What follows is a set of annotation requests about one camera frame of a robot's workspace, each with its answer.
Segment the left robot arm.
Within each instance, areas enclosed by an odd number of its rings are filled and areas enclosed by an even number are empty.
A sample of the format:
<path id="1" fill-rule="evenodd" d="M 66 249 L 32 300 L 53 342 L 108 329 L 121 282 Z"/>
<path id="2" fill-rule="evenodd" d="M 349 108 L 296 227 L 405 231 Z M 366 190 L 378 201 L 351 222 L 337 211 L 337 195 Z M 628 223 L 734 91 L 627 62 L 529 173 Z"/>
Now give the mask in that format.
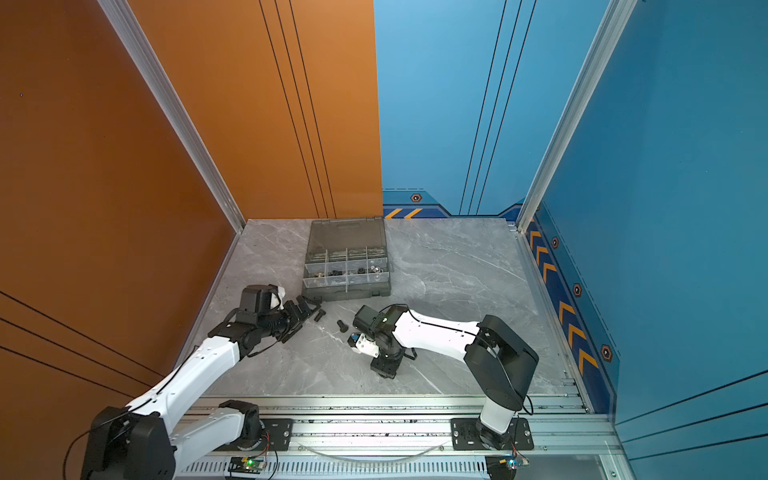
<path id="1" fill-rule="evenodd" d="M 94 418 L 84 434 L 81 478 L 172 479 L 222 446 L 268 452 L 269 431 L 250 402 L 227 400 L 207 417 L 183 429 L 177 425 L 224 373 L 261 354 L 263 339 L 287 342 L 320 309 L 320 302 L 303 295 L 286 299 L 284 288 L 274 284 L 245 287 L 238 306 L 168 376 Z"/>

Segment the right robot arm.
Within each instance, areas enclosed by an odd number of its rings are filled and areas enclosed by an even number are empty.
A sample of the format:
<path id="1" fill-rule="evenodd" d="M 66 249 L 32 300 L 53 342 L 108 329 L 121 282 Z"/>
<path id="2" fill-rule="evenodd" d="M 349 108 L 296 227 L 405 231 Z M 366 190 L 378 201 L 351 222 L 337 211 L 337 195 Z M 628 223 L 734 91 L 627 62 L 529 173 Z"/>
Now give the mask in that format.
<path id="1" fill-rule="evenodd" d="M 353 327 L 357 331 L 348 344 L 369 356 L 371 370 L 382 378 L 395 378 L 402 361 L 416 359 L 420 350 L 463 362 L 485 395 L 470 443 L 492 450 L 524 447 L 522 422 L 515 416 L 532 411 L 528 391 L 539 355 L 502 319 L 487 315 L 479 322 L 454 321 L 405 304 L 381 310 L 365 305 Z"/>

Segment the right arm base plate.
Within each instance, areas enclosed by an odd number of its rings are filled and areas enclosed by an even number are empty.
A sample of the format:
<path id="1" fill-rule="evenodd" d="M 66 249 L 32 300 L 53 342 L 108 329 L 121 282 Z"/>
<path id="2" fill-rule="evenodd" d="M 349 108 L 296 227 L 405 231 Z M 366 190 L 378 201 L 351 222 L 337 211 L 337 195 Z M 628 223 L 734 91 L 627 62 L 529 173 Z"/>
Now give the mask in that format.
<path id="1" fill-rule="evenodd" d="M 535 448 L 529 422 L 523 417 L 513 417 L 504 433 L 490 429 L 479 418 L 453 418 L 450 428 L 452 445 L 457 451 L 532 451 Z"/>

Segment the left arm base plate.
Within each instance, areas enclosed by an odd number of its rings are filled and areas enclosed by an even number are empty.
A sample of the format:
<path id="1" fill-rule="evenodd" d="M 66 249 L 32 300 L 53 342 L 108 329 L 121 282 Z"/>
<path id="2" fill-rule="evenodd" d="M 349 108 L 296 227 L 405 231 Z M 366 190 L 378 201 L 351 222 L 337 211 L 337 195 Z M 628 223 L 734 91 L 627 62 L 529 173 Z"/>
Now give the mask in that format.
<path id="1" fill-rule="evenodd" d="M 291 418 L 267 418 L 262 419 L 261 423 L 262 431 L 258 441 L 237 440 L 217 447 L 215 452 L 248 452 L 249 454 L 255 454 L 265 450 L 287 451 L 292 439 L 294 420 Z"/>

